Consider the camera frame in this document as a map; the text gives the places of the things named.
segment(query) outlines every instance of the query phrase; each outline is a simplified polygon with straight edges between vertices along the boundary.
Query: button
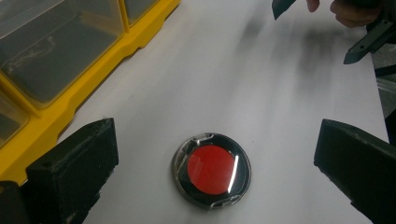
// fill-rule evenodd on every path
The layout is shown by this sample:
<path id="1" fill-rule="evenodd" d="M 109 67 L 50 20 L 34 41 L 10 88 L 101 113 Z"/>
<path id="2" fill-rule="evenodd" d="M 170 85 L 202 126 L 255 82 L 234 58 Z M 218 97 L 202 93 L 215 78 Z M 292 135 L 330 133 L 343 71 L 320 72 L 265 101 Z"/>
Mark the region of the button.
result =
<path id="1" fill-rule="evenodd" d="M 174 157 L 173 171 L 181 193 L 206 209 L 237 203 L 251 178 L 245 151 L 218 133 L 201 134 L 185 142 Z"/>

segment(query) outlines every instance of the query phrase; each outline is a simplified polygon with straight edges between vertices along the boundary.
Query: hand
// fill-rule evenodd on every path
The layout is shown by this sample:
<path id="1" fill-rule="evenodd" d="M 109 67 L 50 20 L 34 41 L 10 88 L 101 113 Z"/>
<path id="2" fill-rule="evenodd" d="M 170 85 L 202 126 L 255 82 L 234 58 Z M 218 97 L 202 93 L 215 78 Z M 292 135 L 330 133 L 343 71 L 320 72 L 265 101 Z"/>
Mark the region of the hand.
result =
<path id="1" fill-rule="evenodd" d="M 308 10 L 314 12 L 319 7 L 319 0 L 306 0 Z M 334 0 L 330 6 L 330 11 L 335 14 L 335 18 L 346 27 L 358 27 L 367 25 L 378 17 L 381 7 L 364 8 L 355 7 L 346 0 Z"/>

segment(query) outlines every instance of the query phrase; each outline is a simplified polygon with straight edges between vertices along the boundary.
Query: red button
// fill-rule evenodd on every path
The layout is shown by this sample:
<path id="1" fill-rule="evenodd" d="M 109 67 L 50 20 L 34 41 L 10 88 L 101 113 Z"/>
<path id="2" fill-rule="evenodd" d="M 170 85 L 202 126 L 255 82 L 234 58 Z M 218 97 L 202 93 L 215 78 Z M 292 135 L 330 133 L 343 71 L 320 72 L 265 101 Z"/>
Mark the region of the red button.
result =
<path id="1" fill-rule="evenodd" d="M 206 145 L 195 149 L 188 161 L 187 172 L 198 190 L 211 195 L 225 193 L 233 176 L 234 158 L 224 148 Z"/>

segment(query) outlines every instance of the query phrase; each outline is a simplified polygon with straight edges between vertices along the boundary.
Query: yellow storage bin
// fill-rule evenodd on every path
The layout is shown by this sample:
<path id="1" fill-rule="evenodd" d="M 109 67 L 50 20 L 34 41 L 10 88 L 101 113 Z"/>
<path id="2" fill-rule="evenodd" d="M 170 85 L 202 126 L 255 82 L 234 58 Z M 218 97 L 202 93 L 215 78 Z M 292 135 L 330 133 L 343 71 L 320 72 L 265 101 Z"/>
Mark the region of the yellow storage bin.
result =
<path id="1" fill-rule="evenodd" d="M 0 91 L 0 147 L 27 121 L 26 115 Z"/>
<path id="2" fill-rule="evenodd" d="M 5 1 L 12 13 L 0 27 L 1 70 L 38 107 L 55 99 L 123 34 L 115 0 Z M 21 2 L 29 7 L 18 7 Z"/>
<path id="3" fill-rule="evenodd" d="M 179 1 L 0 1 L 0 180 L 21 184 L 25 167 Z"/>

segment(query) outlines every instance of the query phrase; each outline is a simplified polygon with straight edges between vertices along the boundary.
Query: white surface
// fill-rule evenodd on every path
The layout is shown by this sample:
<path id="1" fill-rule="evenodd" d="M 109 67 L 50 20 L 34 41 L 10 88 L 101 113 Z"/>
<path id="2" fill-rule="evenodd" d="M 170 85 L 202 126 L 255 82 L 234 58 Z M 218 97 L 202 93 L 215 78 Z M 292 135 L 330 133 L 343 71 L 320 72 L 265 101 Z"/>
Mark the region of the white surface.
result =
<path id="1" fill-rule="evenodd" d="M 329 4 L 310 14 L 298 0 L 274 21 L 271 1 L 184 0 L 61 137 L 116 121 L 120 165 L 85 223 L 371 223 L 313 164 L 322 119 L 387 140 L 371 59 L 343 65 L 364 32 L 339 25 Z M 246 196 L 210 212 L 179 194 L 170 168 L 204 132 L 231 137 L 252 166 Z"/>

